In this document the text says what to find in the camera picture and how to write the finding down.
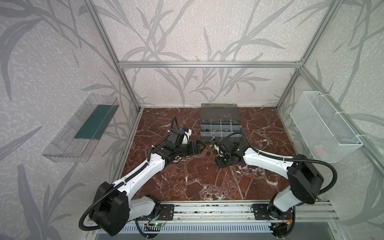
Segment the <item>mesh basket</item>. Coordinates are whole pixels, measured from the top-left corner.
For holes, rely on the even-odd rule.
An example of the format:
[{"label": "mesh basket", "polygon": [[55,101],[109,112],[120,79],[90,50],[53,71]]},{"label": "mesh basket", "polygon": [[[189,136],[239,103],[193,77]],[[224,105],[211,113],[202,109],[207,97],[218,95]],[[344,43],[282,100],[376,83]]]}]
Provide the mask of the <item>mesh basket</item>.
[{"label": "mesh basket", "polygon": [[291,117],[317,160],[338,162],[362,146],[340,112],[319,91],[303,92]]}]

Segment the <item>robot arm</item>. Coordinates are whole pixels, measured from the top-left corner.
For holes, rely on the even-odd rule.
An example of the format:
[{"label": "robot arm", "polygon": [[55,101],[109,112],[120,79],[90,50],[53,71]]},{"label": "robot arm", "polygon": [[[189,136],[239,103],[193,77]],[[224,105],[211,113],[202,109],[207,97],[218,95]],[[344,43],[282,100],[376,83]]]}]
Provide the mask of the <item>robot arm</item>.
[{"label": "robot arm", "polygon": [[289,180],[290,186],[277,193],[268,206],[270,217],[277,219],[289,208],[304,202],[314,204],[324,178],[316,167],[306,161],[304,155],[287,157],[232,142],[225,138],[216,142],[215,149],[220,156],[216,158],[220,168],[244,162],[247,165],[262,167]]},{"label": "robot arm", "polygon": [[[103,228],[109,235],[114,236],[127,221],[140,216],[157,217],[160,211],[159,200],[152,196],[131,199],[153,175],[173,163],[176,158],[181,159],[204,150],[205,145],[200,141],[189,141],[191,133],[192,131],[187,128],[172,129],[171,127],[164,139],[165,144],[152,146],[147,160],[112,184],[102,183],[96,191],[93,205],[80,218],[79,228],[85,231]],[[98,227],[84,226],[83,221],[88,214]]]}]

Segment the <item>clear plastic tray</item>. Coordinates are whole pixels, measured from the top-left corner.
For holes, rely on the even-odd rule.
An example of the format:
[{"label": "clear plastic tray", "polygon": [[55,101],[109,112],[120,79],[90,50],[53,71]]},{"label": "clear plastic tray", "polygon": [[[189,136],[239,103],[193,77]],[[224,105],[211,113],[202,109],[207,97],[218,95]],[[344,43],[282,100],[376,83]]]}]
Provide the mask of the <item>clear plastic tray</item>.
[{"label": "clear plastic tray", "polygon": [[117,97],[91,93],[43,156],[53,162],[87,162],[118,107]]}]

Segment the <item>wallpaper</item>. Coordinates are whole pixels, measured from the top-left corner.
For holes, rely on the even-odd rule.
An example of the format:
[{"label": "wallpaper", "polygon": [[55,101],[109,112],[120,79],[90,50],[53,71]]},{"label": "wallpaper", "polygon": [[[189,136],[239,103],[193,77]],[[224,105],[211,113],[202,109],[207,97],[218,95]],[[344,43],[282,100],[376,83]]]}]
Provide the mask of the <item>wallpaper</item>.
[{"label": "wallpaper", "polygon": [[[137,112],[81,1],[0,1],[0,239],[79,239]],[[90,93],[119,108],[87,163],[43,149]]]},{"label": "wallpaper", "polygon": [[342,4],[306,67],[384,154],[383,3]]},{"label": "wallpaper", "polygon": [[[94,2],[120,61],[297,61],[331,1]],[[282,94],[293,71],[126,68],[125,72],[143,106],[275,106],[269,103]]]},{"label": "wallpaper", "polygon": [[[383,43],[384,1],[344,1],[323,38],[306,63],[373,144],[383,152]],[[287,133],[298,153],[310,152],[289,113],[302,91],[313,89],[299,77],[279,109]],[[384,179],[361,149],[333,166],[336,185],[322,195],[332,202],[351,240],[378,240],[384,234]],[[318,167],[327,184],[331,174]]]},{"label": "wallpaper", "polygon": [[[290,112],[303,91],[314,91],[304,77],[299,76],[288,97],[279,108],[279,116],[293,143],[296,153],[312,157]],[[337,163],[336,185],[321,195],[330,200],[350,240],[379,240],[384,234],[384,179],[361,149]],[[332,173],[327,167],[316,165],[323,174],[323,186],[329,184]]]},{"label": "wallpaper", "polygon": [[142,68],[126,70],[125,75],[136,95],[142,96],[138,98],[142,106],[270,107],[276,106],[293,72],[292,68]]}]

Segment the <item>ventilation grille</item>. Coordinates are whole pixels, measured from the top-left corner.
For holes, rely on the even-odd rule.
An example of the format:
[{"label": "ventilation grille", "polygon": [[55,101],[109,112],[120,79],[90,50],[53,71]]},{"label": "ventilation grille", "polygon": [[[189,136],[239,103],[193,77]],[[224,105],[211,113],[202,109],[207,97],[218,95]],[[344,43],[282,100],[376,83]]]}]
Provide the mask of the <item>ventilation grille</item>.
[{"label": "ventilation grille", "polygon": [[[139,223],[142,231],[145,224]],[[150,227],[161,233],[270,233],[270,223],[167,223],[164,227]],[[134,223],[127,223],[119,233],[137,233]]]}]

